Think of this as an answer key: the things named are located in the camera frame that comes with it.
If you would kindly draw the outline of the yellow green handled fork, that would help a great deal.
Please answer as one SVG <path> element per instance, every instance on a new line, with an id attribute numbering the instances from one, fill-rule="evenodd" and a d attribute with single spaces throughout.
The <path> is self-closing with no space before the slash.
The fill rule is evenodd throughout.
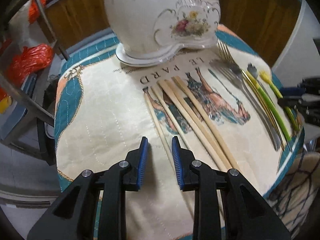
<path id="1" fill-rule="evenodd" d="M 283 98 L 283 95 L 281 94 L 280 90 L 276 87 L 276 85 L 273 83 L 272 81 L 272 77 L 270 77 L 267 72 L 265 72 L 264 70 L 259 72 L 259 76 L 261 77 L 261 79 L 263 81 L 265 81 L 270 88 L 273 90 L 274 94 L 276 95 L 276 97 L 278 99 Z M 289 120 L 291 121 L 291 125 L 292 128 L 294 129 L 294 131 L 298 132 L 299 131 L 299 126 L 298 126 L 298 122 L 296 120 L 296 118 L 294 117 L 291 109 L 289 107 L 284 107 L 285 112 L 287 113 L 287 116 L 289 117 Z"/>

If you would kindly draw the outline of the green handled spork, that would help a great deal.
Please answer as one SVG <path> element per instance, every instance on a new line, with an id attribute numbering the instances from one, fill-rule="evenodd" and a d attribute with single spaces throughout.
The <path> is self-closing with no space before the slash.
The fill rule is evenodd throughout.
<path id="1" fill-rule="evenodd" d="M 267 111 L 271 113 L 271 119 L 277 123 L 276 126 L 280 128 L 286 141 L 290 141 L 291 134 L 285 126 L 283 118 L 280 116 L 275 104 L 273 103 L 268 93 L 264 90 L 264 87 L 260 84 L 258 80 L 258 75 L 260 74 L 262 74 L 264 77 L 269 77 L 267 72 L 258 72 L 257 68 L 253 64 L 249 63 L 247 66 L 246 74 L 250 79 L 251 83 L 253 83 L 253 86 L 257 90 L 258 94 L 262 98 L 263 104 L 266 105 L 268 109 Z"/>

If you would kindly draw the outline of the silver fork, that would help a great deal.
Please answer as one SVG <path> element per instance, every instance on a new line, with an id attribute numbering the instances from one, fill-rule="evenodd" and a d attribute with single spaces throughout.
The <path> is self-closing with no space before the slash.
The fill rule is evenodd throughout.
<path id="1" fill-rule="evenodd" d="M 280 137 L 272 126 L 267 114 L 264 112 L 257 99 L 252 95 L 251 89 L 246 85 L 246 78 L 243 77 L 240 67 L 236 64 L 223 63 L 214 60 L 210 61 L 209 65 L 221 73 L 230 83 L 233 84 L 234 87 L 242 91 L 259 115 L 260 120 L 263 122 L 274 149 L 276 151 L 279 150 L 281 147 Z"/>

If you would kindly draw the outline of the gold fork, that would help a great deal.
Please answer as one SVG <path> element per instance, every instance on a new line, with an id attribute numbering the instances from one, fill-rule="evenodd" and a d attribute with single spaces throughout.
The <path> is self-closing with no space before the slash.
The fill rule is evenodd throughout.
<path id="1" fill-rule="evenodd" d="M 221 40 L 217 41 L 217 48 L 219 50 L 219 54 L 221 56 L 221 59 L 223 60 L 223 63 L 232 63 L 232 64 L 236 64 L 236 62 L 234 61 L 227 45 L 225 44 L 225 42 L 222 42 Z M 261 107 L 263 108 L 264 112 L 267 114 L 267 117 L 269 118 L 272 126 L 275 128 L 276 132 L 278 133 L 279 137 L 280 137 L 280 142 L 281 142 L 281 149 L 285 150 L 285 143 L 283 142 L 283 139 L 280 135 L 280 130 L 279 128 L 276 126 L 276 122 L 274 120 L 272 120 L 272 116 L 271 113 L 269 113 L 267 110 L 267 107 L 265 104 L 263 104 L 262 98 L 260 97 L 260 95 L 258 94 L 257 90 L 255 89 L 255 87 L 253 86 L 253 83 L 251 83 L 250 79 L 248 78 L 247 74 L 245 73 L 244 70 L 242 70 L 242 74 L 243 77 L 246 78 L 246 85 L 248 86 L 249 89 L 251 89 L 252 95 L 257 99 L 257 101 L 259 102 L 259 104 L 261 105 Z"/>

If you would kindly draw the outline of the wooden chopstick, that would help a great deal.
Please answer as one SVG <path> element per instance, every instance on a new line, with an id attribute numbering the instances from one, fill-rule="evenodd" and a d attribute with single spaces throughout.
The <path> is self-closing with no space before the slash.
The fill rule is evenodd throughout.
<path id="1" fill-rule="evenodd" d="M 175 170 L 174 161 L 173 161 L 173 159 L 172 159 L 172 153 L 171 153 L 169 144 L 168 144 L 168 142 L 167 142 L 167 140 L 166 140 L 166 138 L 165 138 L 165 135 L 164 135 L 164 133 L 163 133 L 163 131 L 162 131 L 160 122 L 159 122 L 159 120 L 157 119 L 156 113 L 155 113 L 155 111 L 154 111 L 154 107 L 153 107 L 152 102 L 151 102 L 152 97 L 151 97 L 150 94 L 149 94 L 149 89 L 148 89 L 148 87 L 143 88 L 143 92 L 144 92 L 144 98 L 145 98 L 146 104 L 147 104 L 147 106 L 148 106 L 150 115 L 151 115 L 151 117 L 152 117 L 153 123 L 155 124 L 155 127 L 156 127 L 156 129 L 157 129 L 157 133 L 158 133 L 158 135 L 159 135 L 159 137 L 160 137 L 160 140 L 161 140 L 161 142 L 162 142 L 162 145 L 163 145 L 163 147 L 164 147 L 164 149 L 165 149 L 165 152 L 166 152 L 166 154 L 167 154 L 167 158 L 168 158 L 168 160 L 169 160 L 169 162 L 170 162 L 170 165 L 171 165 L 172 169 Z"/>
<path id="2" fill-rule="evenodd" d="M 187 102 L 184 100 L 184 98 L 179 94 L 179 89 L 169 80 L 164 81 L 170 89 L 173 91 L 175 94 L 176 98 L 178 101 L 181 103 L 183 108 L 188 112 L 190 117 L 193 119 L 197 127 L 201 130 L 203 133 L 204 137 L 207 139 L 208 143 L 211 145 L 211 147 L 214 149 L 216 154 L 219 156 L 220 160 L 223 162 L 225 167 L 227 169 L 232 168 L 230 162 L 228 161 L 227 157 L 225 156 L 224 152 L 221 150 L 220 146 L 218 143 L 214 140 L 213 136 L 205 129 L 205 127 L 201 124 L 199 118 L 195 114 L 195 112 L 191 109 L 191 107 L 187 104 Z"/>
<path id="3" fill-rule="evenodd" d="M 169 109 L 169 107 L 167 106 L 167 104 L 165 103 L 163 97 L 161 96 L 160 92 L 159 92 L 159 88 L 157 88 L 157 85 L 153 85 L 151 87 L 152 92 L 155 94 L 155 96 L 157 97 L 157 99 L 160 101 L 162 107 L 164 108 L 165 112 L 167 113 L 167 115 L 169 116 L 171 122 L 173 123 L 173 125 L 175 126 L 177 132 L 179 133 L 180 137 L 182 138 L 185 146 L 187 147 L 188 150 L 192 150 L 192 148 L 189 145 L 189 142 L 187 141 L 180 125 L 178 124 L 177 120 L 175 119 L 174 115 L 172 114 L 171 110 Z"/>
<path id="4" fill-rule="evenodd" d="M 165 91 L 167 96 L 171 99 L 171 101 L 174 103 L 174 105 L 178 108 L 178 110 L 183 115 L 185 120 L 187 120 L 187 122 L 189 123 L 189 125 L 193 129 L 194 133 L 198 137 L 199 141 L 204 146 L 204 148 L 207 150 L 208 154 L 211 156 L 211 158 L 213 159 L 214 163 L 219 168 L 219 170 L 227 171 L 227 168 L 225 167 L 223 162 L 220 160 L 219 156 L 216 154 L 216 152 L 211 147 L 211 145 L 208 143 L 207 139 L 204 137 L 204 135 L 201 132 L 201 130 L 197 127 L 197 125 L 195 124 L 193 119 L 190 117 L 188 112 L 183 108 L 181 103 L 178 101 L 178 99 L 176 98 L 176 96 L 173 93 L 173 91 L 170 89 L 170 87 L 164 81 L 165 80 L 158 81 L 157 85 L 159 85 L 161 87 L 161 89 L 163 89 Z"/>
<path id="5" fill-rule="evenodd" d="M 197 108 L 198 112 L 202 115 L 204 121 L 206 122 L 207 126 L 211 130 L 214 138 L 216 139 L 219 148 L 222 150 L 226 158 L 228 159 L 229 163 L 231 164 L 232 168 L 236 168 L 240 171 L 240 166 L 238 165 L 236 159 L 233 157 L 231 151 L 229 150 L 227 144 L 221 137 L 219 131 L 217 128 L 213 125 L 213 122 L 209 118 L 208 114 L 205 112 L 202 105 L 199 103 L 199 101 L 195 98 L 191 90 L 187 87 L 187 85 L 182 81 L 182 79 L 179 76 L 175 76 L 172 78 L 184 91 L 184 93 L 189 97 L 189 99 L 193 102 L 194 106 Z"/>

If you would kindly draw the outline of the wooden kitchen cabinet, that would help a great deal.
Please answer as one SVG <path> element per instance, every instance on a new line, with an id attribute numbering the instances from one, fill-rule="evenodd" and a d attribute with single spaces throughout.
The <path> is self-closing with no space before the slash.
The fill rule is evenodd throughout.
<path id="1" fill-rule="evenodd" d="M 221 23 L 273 66 L 298 20 L 302 0 L 220 0 Z M 53 0 L 45 8 L 65 49 L 108 28 L 103 0 Z"/>

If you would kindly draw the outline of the cream teal printed tablecloth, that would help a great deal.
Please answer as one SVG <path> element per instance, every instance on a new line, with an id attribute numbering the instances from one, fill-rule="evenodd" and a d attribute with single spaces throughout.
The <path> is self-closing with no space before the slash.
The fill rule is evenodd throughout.
<path id="1" fill-rule="evenodd" d="M 54 137 L 62 190 L 85 169 L 100 172 L 123 160 L 147 137 L 149 153 L 142 188 L 126 194 L 127 237 L 192 238 L 194 194 L 179 189 L 143 92 L 148 87 L 170 146 L 177 131 L 151 87 L 175 76 L 191 90 L 201 89 L 206 81 L 216 99 L 223 102 L 220 109 L 214 109 L 213 102 L 202 99 L 240 171 L 259 193 L 267 197 L 281 182 L 303 145 L 304 130 L 291 132 L 289 146 L 276 151 L 244 94 L 209 65 L 212 60 L 220 62 L 217 51 L 184 50 L 158 66 L 134 68 L 117 59 L 117 44 L 118 39 L 108 35 L 75 53 L 61 68 Z"/>

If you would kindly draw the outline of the metal shelving rack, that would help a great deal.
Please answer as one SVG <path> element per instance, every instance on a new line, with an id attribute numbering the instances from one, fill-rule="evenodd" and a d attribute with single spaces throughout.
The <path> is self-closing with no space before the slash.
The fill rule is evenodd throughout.
<path id="1" fill-rule="evenodd" d="M 69 55 L 45 15 L 45 0 L 1 2 L 1 144 L 55 164 L 55 56 Z"/>

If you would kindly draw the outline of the red plastic bag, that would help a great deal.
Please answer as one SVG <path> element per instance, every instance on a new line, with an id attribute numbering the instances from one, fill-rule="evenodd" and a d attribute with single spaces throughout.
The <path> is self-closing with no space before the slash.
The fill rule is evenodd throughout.
<path id="1" fill-rule="evenodd" d="M 30 48 L 24 46 L 22 53 L 13 57 L 4 74 L 9 81 L 20 86 L 29 74 L 50 66 L 53 57 L 54 50 L 47 44 L 42 43 Z"/>

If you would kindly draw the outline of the white floral ceramic utensil holder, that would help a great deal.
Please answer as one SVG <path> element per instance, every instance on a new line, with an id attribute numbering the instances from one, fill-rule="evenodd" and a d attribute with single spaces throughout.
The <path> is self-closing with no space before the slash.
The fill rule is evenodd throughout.
<path id="1" fill-rule="evenodd" d="M 217 41 L 219 0 L 104 0 L 104 6 L 119 40 L 116 56 L 128 66 L 154 66 Z"/>

